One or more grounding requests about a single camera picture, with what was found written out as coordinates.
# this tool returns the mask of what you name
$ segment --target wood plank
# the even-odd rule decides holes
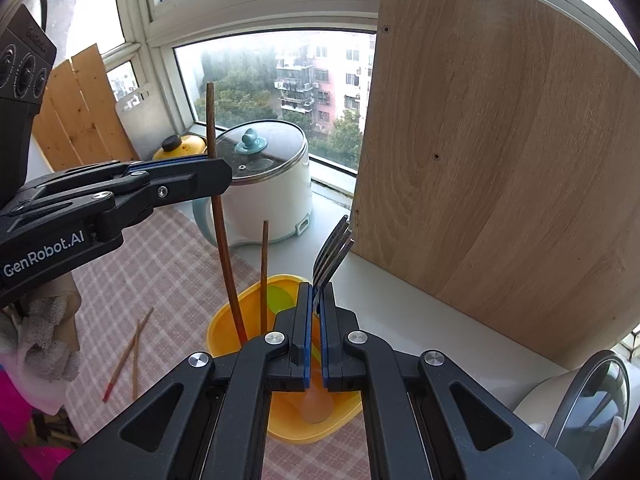
[[[47,89],[60,122],[82,164],[111,160],[82,98],[68,59],[51,71]]]
[[[638,76],[537,0],[378,23],[354,251],[565,367],[611,348],[640,321]]]
[[[140,160],[116,113],[116,99],[111,91],[98,46],[93,44],[71,58],[84,102],[86,103],[102,142],[111,158]]]
[[[38,145],[53,171],[67,170],[82,165],[60,123],[48,89],[42,96],[40,113],[33,118],[31,133],[38,141]]]

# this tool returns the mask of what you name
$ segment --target wooden chopstick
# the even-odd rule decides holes
[[[133,338],[133,389],[132,389],[132,400],[136,402],[138,399],[138,350],[140,348],[140,320],[136,322],[136,335]]]
[[[140,323],[140,331],[142,331],[142,329],[145,327],[146,322],[148,321],[149,316],[151,316],[151,313],[153,311],[154,311],[154,308],[151,307],[149,309],[149,312],[146,313],[146,316],[143,318],[142,323]],[[136,342],[136,336],[134,335],[131,338],[131,341],[129,342],[127,347],[125,348],[124,352],[122,353],[122,356],[120,357],[120,361],[118,362],[118,365],[116,366],[116,369],[113,371],[113,375],[111,376],[111,380],[109,381],[109,384],[107,384],[107,389],[104,391],[104,396],[102,397],[102,402],[107,402],[107,400],[109,400],[109,396],[111,395],[111,391],[113,390],[113,387],[115,386],[115,383],[118,380],[118,377],[120,376],[120,372],[122,371],[122,367],[124,366],[124,363],[127,361],[127,357],[129,357],[129,353],[133,349],[133,345],[135,344],[135,342]]]
[[[215,94],[213,83],[207,83],[207,155],[209,158],[216,158],[216,111]],[[222,197],[220,195],[211,197],[211,211],[213,213],[213,225],[218,242],[218,253],[220,254],[220,265],[222,266],[222,276],[225,280],[226,294],[229,298],[231,315],[234,318],[236,332],[240,340],[240,346],[247,342],[246,330],[242,321],[238,292],[234,282],[234,272],[231,267],[231,256],[229,255],[229,244],[226,239],[225,217],[222,212]]]
[[[267,252],[269,221],[262,222],[262,255],[260,257],[260,333],[267,333]]]

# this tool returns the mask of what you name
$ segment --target teal lid knob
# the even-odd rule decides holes
[[[253,128],[249,128],[242,136],[242,141],[236,144],[236,153],[251,155],[261,152],[267,146],[267,139],[260,137]]]

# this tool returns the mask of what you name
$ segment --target checkered tablecloth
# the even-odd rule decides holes
[[[65,407],[83,440],[131,403],[131,357],[110,400],[101,399],[137,319],[154,307],[140,337],[143,393],[185,356],[206,349],[209,321],[227,302],[217,250],[174,208],[156,209],[151,218],[126,229],[124,238],[122,247],[73,272],[82,295],[76,315],[82,364]],[[239,292],[259,279],[244,260],[232,257],[232,265]],[[262,478],[370,478],[362,416],[308,446],[268,438]]]

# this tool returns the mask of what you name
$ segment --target green spoon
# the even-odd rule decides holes
[[[296,303],[293,301],[291,295],[283,288],[277,285],[267,285],[267,306],[274,314],[293,308]],[[322,362],[322,357],[319,350],[315,345],[311,345],[311,355],[319,362]]]

